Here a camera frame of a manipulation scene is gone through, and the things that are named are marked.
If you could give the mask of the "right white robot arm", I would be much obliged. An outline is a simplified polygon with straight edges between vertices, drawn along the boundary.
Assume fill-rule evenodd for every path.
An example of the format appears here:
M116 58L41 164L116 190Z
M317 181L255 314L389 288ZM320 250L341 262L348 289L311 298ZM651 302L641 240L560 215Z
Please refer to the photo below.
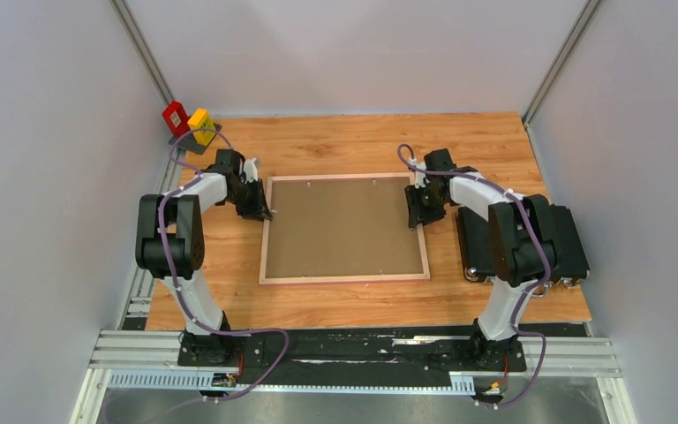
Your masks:
M493 289L464 356L479 368L501 366L516 349L522 333L518 323L529 298L552 275L549 245L534 228L539 216L527 209L531 197L505 189L473 168L457 168L446 149L431 152L423 162L402 153L411 150L408 144L397 150L414 175L405 189L411 228L442 219L448 204L468 208L488 225Z

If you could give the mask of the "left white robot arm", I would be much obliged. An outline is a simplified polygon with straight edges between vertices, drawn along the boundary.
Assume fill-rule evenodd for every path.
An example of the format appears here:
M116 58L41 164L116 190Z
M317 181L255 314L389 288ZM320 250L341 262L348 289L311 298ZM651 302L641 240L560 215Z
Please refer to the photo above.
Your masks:
M135 259L170 291L185 318L185 360L223 365L234 356L236 334L201 269L206 253L203 214L230 203L246 220L271 220L259 170L258 159L219 149L214 163L196 170L188 183L139 200Z

